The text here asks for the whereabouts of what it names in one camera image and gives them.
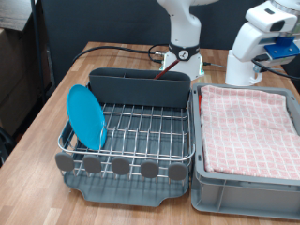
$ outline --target folded towel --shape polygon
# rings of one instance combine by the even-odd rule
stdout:
[[[300,137],[286,98],[247,89],[201,89],[208,172],[300,180]]]

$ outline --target metal wire grid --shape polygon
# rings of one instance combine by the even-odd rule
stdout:
[[[61,149],[71,153],[75,158],[74,175],[85,171],[84,155],[100,157],[101,177],[113,174],[113,157],[128,158],[129,180],[133,175],[141,175],[140,168],[144,160],[153,159],[157,162],[159,166],[157,177],[168,178],[168,167],[172,162],[182,162],[189,166],[195,149],[191,152],[188,147],[190,132],[188,109],[104,104],[102,110],[107,121],[108,135],[105,145],[98,151],[86,148],[80,141],[73,146],[71,144],[73,130],[67,138],[65,137],[64,142],[64,132],[59,137],[58,144]]]

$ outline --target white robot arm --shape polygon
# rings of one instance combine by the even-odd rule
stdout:
[[[265,67],[290,63],[300,53],[300,1],[271,0],[251,8],[230,50],[226,84],[249,86],[263,79]]]
[[[186,73],[191,80],[200,75],[202,58],[199,54],[201,23],[189,13],[190,6],[206,5],[218,0],[157,0],[169,13],[171,43],[165,54],[164,68],[176,59],[181,62],[172,71]]]

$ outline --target power cord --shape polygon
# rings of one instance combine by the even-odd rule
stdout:
[[[158,44],[158,45],[154,45],[152,46],[148,51],[140,51],[140,50],[132,50],[132,49],[128,49],[128,48],[123,48],[123,47],[116,47],[116,46],[99,46],[99,47],[95,47],[95,48],[92,48],[92,49],[89,49],[89,50],[86,50],[84,52],[81,52],[79,53],[78,55],[75,56],[75,58],[73,59],[72,61],[72,65],[75,63],[75,61],[81,57],[83,54],[86,54],[86,53],[90,53],[91,51],[94,51],[94,50],[100,50],[100,49],[116,49],[116,50],[122,50],[122,51],[127,51],[127,52],[132,52],[132,53],[147,53],[149,55],[149,58],[154,61],[155,59],[152,59],[151,57],[151,54],[159,54],[159,55],[163,55],[164,52],[151,52],[151,50],[153,48],[155,48],[156,46],[165,46],[165,44]]]
[[[225,68],[225,66],[222,66],[222,65],[206,63],[206,62],[203,62],[203,65],[204,66],[214,66],[214,67],[219,67],[219,68]]]
[[[277,74],[278,76],[281,76],[281,77],[286,77],[286,78],[290,78],[291,80],[295,80],[295,81],[300,81],[300,78],[297,78],[297,77],[293,77],[293,76],[290,76],[290,75],[286,75],[284,73],[280,73],[280,72],[277,72],[275,71],[274,69],[271,69],[270,67],[266,67],[264,66],[263,64],[259,63],[258,61],[265,61],[265,60],[268,60],[269,57],[266,59],[266,57],[268,57],[267,55],[264,57],[264,55],[259,55],[257,57],[255,57],[254,59],[251,60],[251,62],[253,64],[255,64],[256,66],[260,67],[260,68],[263,68],[269,72],[272,72],[274,74]]]
[[[148,56],[149,56],[149,59],[151,60],[151,61],[153,61],[153,62],[155,62],[155,63],[159,63],[159,64],[161,64],[161,61],[162,60],[157,60],[157,59],[154,59],[154,58],[152,58],[151,57],[151,50],[153,50],[155,47],[157,47],[157,46],[169,46],[169,44],[157,44],[157,45],[154,45],[154,46],[152,46],[149,50],[148,50]],[[165,52],[155,52],[156,54],[159,54],[159,55],[163,55]]]

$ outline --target wooden table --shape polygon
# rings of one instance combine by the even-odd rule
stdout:
[[[107,43],[90,42],[85,49]],[[120,45],[148,50],[149,46]],[[225,65],[228,51],[202,50],[203,61]],[[160,207],[140,207],[86,202],[81,192],[68,188],[56,167],[54,156],[61,150],[57,138],[68,120],[66,99],[69,88],[86,84],[94,68],[158,69],[146,54],[100,50],[82,56],[59,84],[34,123],[24,134],[0,170],[0,224],[300,224],[298,221],[221,215],[195,210],[190,192],[162,202]],[[205,67],[206,75],[194,83],[224,83],[225,68]],[[300,96],[290,80],[263,75],[261,86],[283,87]]]

